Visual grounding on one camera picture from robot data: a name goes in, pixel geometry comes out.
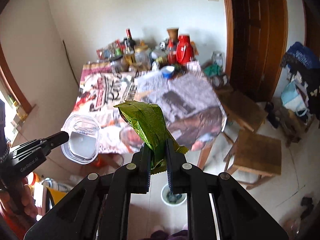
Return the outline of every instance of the wall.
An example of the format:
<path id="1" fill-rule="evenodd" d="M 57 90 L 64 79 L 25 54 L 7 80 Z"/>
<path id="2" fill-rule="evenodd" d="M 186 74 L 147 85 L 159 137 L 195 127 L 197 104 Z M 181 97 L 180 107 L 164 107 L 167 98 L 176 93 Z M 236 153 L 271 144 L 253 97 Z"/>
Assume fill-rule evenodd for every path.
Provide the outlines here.
<path id="1" fill-rule="evenodd" d="M 304 43 L 305 40 L 305 17 L 302 0 L 287 0 L 288 6 L 288 40 L 287 48 L 289 49 L 296 41 Z M 278 85 L 273 97 L 279 98 L 281 92 L 288 85 L 287 71 L 282 69 Z"/>
<path id="2" fill-rule="evenodd" d="M 80 79 L 83 64 L 96 60 L 96 50 L 126 36 L 155 44 L 179 27 L 195 41 L 200 63 L 214 50 L 227 48 L 224 0 L 49 0 L 60 38 Z"/>
<path id="3" fill-rule="evenodd" d="M 10 0 L 0 15 L 0 40 L 13 77 L 33 109 L 15 144 L 60 131 L 77 96 L 77 85 L 50 12 L 48 0 Z M 79 165 L 60 148 L 37 172 L 56 179 L 77 173 Z"/>

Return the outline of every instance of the red kettle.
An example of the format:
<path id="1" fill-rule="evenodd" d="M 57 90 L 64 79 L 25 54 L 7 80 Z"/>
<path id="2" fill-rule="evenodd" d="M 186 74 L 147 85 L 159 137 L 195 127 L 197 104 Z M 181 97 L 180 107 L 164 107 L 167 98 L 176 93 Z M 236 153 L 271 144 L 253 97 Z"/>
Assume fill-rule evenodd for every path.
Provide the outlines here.
<path id="1" fill-rule="evenodd" d="M 193 47 L 189 35 L 180 35 L 177 45 L 177 62 L 181 65 L 193 60 Z"/>

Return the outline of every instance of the green foil wrapper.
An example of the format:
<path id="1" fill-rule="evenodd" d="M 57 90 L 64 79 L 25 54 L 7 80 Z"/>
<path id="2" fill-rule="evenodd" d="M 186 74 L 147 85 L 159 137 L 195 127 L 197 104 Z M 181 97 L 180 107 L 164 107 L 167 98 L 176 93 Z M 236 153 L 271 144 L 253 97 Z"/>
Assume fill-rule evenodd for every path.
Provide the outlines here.
<path id="1" fill-rule="evenodd" d="M 141 139 L 154 152 L 151 158 L 151 174 L 167 170 L 164 156 L 165 141 L 171 138 L 176 152 L 185 154 L 188 148 L 179 146 L 167 130 L 161 108 L 155 104 L 125 101 L 116 105 L 122 118 L 137 132 Z"/>

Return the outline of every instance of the brown flower pot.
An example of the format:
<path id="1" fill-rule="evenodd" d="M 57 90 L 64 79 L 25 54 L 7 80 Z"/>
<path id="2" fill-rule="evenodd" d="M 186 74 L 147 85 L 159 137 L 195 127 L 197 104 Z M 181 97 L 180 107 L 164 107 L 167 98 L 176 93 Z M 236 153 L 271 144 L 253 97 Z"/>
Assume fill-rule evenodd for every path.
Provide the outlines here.
<path id="1" fill-rule="evenodd" d="M 167 32 L 171 40 L 178 41 L 178 31 L 179 31 L 179 28 L 167 29 Z"/>

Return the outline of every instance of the silver bolt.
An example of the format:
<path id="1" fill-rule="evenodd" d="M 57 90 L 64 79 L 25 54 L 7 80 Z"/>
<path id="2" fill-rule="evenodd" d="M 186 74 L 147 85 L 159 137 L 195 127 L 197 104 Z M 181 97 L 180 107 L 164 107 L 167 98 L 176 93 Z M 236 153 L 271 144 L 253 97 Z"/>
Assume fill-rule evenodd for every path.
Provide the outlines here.
<path id="1" fill-rule="evenodd" d="M 184 168 L 185 170 L 190 170 L 192 168 L 192 164 L 190 163 L 183 163 L 182 164 L 182 168 Z"/>
<path id="2" fill-rule="evenodd" d="M 134 163 L 128 163 L 127 164 L 127 169 L 128 170 L 134 170 L 137 167 L 137 165 L 135 165 Z"/>
<path id="3" fill-rule="evenodd" d="M 223 172 L 220 174 L 221 179 L 228 180 L 230 179 L 229 173 Z"/>
<path id="4" fill-rule="evenodd" d="M 95 180 L 95 179 L 97 179 L 97 177 L 98 177 L 97 173 L 90 173 L 88 175 L 88 180 Z"/>

